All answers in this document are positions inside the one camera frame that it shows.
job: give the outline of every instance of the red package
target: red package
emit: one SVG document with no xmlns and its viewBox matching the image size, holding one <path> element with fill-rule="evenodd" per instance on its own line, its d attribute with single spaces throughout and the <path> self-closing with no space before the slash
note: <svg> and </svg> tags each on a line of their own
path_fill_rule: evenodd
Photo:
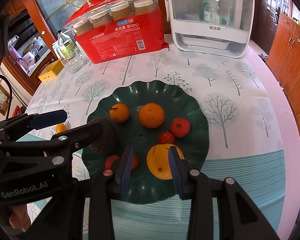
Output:
<svg viewBox="0 0 300 240">
<path fill-rule="evenodd" d="M 168 47 L 158 0 L 92 0 L 69 18 L 65 28 L 93 63 Z"/>
</svg>

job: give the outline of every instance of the white appliance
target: white appliance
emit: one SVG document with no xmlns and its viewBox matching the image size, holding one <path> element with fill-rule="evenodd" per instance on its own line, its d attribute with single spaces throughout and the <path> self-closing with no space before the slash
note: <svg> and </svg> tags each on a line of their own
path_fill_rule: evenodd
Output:
<svg viewBox="0 0 300 240">
<path fill-rule="evenodd" d="M 168 0 L 175 45 L 238 58 L 252 29 L 254 0 Z"/>
</svg>

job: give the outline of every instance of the red apple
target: red apple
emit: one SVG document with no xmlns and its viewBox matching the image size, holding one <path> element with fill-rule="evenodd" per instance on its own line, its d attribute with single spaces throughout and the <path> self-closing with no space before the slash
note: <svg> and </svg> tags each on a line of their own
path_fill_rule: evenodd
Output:
<svg viewBox="0 0 300 240">
<path fill-rule="evenodd" d="M 109 170 L 112 166 L 112 163 L 117 159 L 120 159 L 120 157 L 118 155 L 112 155 L 112 156 L 108 157 L 105 162 L 105 169 Z"/>
<path fill-rule="evenodd" d="M 165 144 L 165 143 L 171 143 L 174 144 L 175 142 L 175 137 L 172 133 L 170 132 L 163 132 L 162 134 L 159 135 L 158 138 L 158 143 L 159 144 Z"/>
<path fill-rule="evenodd" d="M 138 167 L 138 165 L 139 165 L 138 157 L 134 155 L 131 169 L 134 170 L 136 167 Z"/>
<path fill-rule="evenodd" d="M 190 132 L 190 123 L 185 118 L 175 118 L 170 124 L 170 131 L 175 137 L 186 136 Z"/>
</svg>

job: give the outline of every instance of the yellow fruit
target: yellow fruit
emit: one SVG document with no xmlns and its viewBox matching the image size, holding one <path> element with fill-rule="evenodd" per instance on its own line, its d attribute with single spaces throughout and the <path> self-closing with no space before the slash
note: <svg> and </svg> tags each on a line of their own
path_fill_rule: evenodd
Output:
<svg viewBox="0 0 300 240">
<path fill-rule="evenodd" d="M 164 122 L 164 111 L 155 103 L 148 103 L 140 108 L 139 121 L 147 128 L 157 128 Z"/>
<path fill-rule="evenodd" d="M 168 160 L 168 150 L 174 144 L 157 144 L 153 146 L 147 153 L 147 165 L 150 172 L 158 179 L 172 179 Z M 184 159 L 182 151 L 176 146 L 177 152 L 181 159 Z"/>
<path fill-rule="evenodd" d="M 64 123 L 57 124 L 56 133 L 61 133 L 61 132 L 64 132 L 66 130 L 67 130 L 67 127 L 65 126 Z"/>
<path fill-rule="evenodd" d="M 124 104 L 116 104 L 111 107 L 109 112 L 112 121 L 117 123 L 125 122 L 129 118 L 129 108 Z"/>
</svg>

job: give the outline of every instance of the green plate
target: green plate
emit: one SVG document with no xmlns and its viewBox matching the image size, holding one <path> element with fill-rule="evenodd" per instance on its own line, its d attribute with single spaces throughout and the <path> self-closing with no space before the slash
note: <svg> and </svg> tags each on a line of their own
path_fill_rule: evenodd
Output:
<svg viewBox="0 0 300 240">
<path fill-rule="evenodd" d="M 160 105 L 165 113 L 164 123 L 156 129 L 142 126 L 138 119 L 138 109 L 150 102 Z M 139 159 L 139 166 L 131 172 L 124 201 L 147 204 L 174 196 L 176 192 L 172 180 L 160 180 L 153 176 L 148 169 L 146 156 L 149 149 L 158 144 L 159 135 L 169 130 L 171 121 L 176 117 L 184 117 L 189 120 L 191 131 L 185 137 L 176 138 L 175 144 L 192 167 L 201 170 L 209 149 L 209 129 L 207 118 L 198 102 L 176 85 L 168 85 L 159 80 L 136 81 L 128 87 L 117 88 L 112 95 L 100 100 L 87 121 L 97 117 L 111 120 L 108 109 L 117 103 L 129 107 L 130 117 L 121 124 L 113 122 L 119 140 L 116 154 L 121 156 L 125 146 L 131 145 Z M 101 157 L 86 147 L 83 149 L 82 160 L 92 175 L 104 170 L 106 157 Z"/>
</svg>

